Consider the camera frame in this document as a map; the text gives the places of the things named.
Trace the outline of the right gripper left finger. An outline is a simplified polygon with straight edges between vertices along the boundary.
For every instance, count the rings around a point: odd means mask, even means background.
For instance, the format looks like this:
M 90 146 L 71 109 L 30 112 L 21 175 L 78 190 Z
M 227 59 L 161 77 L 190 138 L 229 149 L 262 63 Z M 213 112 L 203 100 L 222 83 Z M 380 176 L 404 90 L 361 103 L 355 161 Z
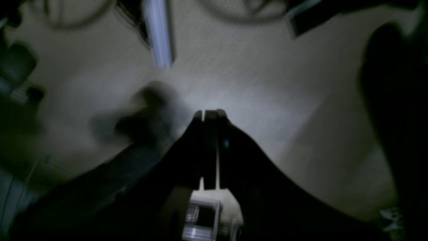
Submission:
M 31 204 L 10 227 L 11 241 L 180 239 L 192 192 L 217 184 L 216 110 L 197 111 L 166 154 L 144 130 L 112 160 Z

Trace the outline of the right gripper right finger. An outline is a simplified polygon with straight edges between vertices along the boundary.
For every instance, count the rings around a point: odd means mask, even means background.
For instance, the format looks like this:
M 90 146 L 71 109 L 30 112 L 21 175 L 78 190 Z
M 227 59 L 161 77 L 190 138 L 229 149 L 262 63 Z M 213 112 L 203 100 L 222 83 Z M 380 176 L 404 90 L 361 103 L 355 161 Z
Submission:
M 248 241 L 389 241 L 379 228 L 315 198 L 217 110 L 219 185 L 236 198 Z

